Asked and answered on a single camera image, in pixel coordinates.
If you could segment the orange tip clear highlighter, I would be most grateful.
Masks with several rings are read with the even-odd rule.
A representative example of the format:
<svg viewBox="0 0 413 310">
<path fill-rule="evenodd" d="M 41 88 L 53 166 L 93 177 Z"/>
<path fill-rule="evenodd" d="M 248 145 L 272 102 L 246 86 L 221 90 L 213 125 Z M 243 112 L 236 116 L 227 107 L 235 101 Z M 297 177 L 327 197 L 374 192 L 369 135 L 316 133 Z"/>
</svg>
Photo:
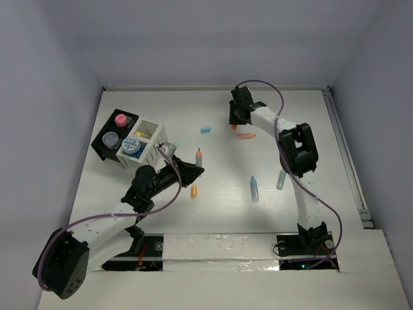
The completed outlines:
<svg viewBox="0 0 413 310">
<path fill-rule="evenodd" d="M 201 152 L 201 149 L 198 149 L 196 152 L 196 160 L 195 160 L 196 167 L 202 167 L 203 166 L 203 154 Z"/>
</svg>

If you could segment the blue slime jar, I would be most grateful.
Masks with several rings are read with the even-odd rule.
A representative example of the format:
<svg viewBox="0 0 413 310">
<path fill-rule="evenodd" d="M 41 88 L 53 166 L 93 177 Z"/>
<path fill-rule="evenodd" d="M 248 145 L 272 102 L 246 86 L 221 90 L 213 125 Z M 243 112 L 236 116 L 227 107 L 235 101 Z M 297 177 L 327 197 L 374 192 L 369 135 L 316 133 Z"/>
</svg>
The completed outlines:
<svg viewBox="0 0 413 310">
<path fill-rule="evenodd" d="M 129 136 L 122 142 L 122 150 L 128 156 L 133 158 L 140 157 L 143 147 L 139 139 L 135 136 Z"/>
</svg>

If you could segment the clear jar of clips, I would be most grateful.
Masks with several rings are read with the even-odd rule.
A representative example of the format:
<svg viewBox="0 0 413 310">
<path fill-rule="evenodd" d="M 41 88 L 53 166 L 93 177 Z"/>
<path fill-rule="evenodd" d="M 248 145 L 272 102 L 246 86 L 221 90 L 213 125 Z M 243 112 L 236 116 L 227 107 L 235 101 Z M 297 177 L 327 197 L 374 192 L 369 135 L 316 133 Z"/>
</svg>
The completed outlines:
<svg viewBox="0 0 413 310">
<path fill-rule="evenodd" d="M 119 136 L 116 132 L 110 131 L 103 134 L 101 141 L 108 149 L 114 149 L 119 141 Z"/>
</svg>

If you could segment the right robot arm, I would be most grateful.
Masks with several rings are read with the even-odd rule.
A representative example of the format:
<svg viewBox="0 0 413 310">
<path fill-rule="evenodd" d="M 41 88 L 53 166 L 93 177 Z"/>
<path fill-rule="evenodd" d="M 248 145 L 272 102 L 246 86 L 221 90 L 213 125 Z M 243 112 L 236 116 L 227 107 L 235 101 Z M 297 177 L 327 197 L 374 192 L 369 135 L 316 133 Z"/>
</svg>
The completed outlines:
<svg viewBox="0 0 413 310">
<path fill-rule="evenodd" d="M 297 204 L 297 234 L 277 237 L 278 255 L 311 255 L 328 238 L 321 206 L 314 194 L 319 154 L 309 124 L 296 124 L 255 102 L 248 87 L 236 86 L 230 101 L 229 123 L 251 125 L 275 138 L 283 170 L 293 183 Z"/>
</svg>

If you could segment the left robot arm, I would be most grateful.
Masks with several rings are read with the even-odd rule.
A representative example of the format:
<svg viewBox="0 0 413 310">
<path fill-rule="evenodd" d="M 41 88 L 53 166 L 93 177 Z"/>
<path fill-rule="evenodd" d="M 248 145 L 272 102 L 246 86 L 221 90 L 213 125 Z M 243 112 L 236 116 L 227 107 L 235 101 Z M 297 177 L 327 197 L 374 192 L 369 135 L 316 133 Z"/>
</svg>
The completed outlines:
<svg viewBox="0 0 413 310">
<path fill-rule="evenodd" d="M 32 271 L 42 290 L 62 300 L 71 297 L 84 282 L 92 255 L 121 232 L 127 233 L 120 242 L 125 253 L 142 250 L 137 223 L 164 209 L 154 209 L 153 197 L 174 184 L 179 189 L 188 187 L 205 171 L 176 156 L 164 159 L 160 170 L 151 165 L 138 168 L 126 194 L 110 211 L 74 221 L 50 235 Z"/>
</svg>

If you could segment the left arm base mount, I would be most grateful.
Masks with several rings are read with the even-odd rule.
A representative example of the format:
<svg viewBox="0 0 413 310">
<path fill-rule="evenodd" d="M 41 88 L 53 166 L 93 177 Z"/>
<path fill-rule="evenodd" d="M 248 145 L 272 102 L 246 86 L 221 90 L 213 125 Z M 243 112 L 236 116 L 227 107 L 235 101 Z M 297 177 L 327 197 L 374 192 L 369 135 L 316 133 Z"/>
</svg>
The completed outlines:
<svg viewBox="0 0 413 310">
<path fill-rule="evenodd" d="M 142 229 L 127 229 L 133 238 L 127 252 L 106 261 L 104 271 L 162 271 L 163 270 L 163 234 L 145 234 Z"/>
</svg>

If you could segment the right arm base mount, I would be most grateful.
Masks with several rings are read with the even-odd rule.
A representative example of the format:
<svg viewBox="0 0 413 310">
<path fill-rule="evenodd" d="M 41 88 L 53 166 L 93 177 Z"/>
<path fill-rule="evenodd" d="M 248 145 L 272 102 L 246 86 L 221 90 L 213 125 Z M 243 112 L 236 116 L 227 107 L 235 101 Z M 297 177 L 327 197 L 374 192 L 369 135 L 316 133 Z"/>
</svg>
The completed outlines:
<svg viewBox="0 0 413 310">
<path fill-rule="evenodd" d="M 338 270 L 334 246 L 325 222 L 308 229 L 297 224 L 297 232 L 276 236 L 272 252 L 280 258 L 281 270 Z"/>
</svg>

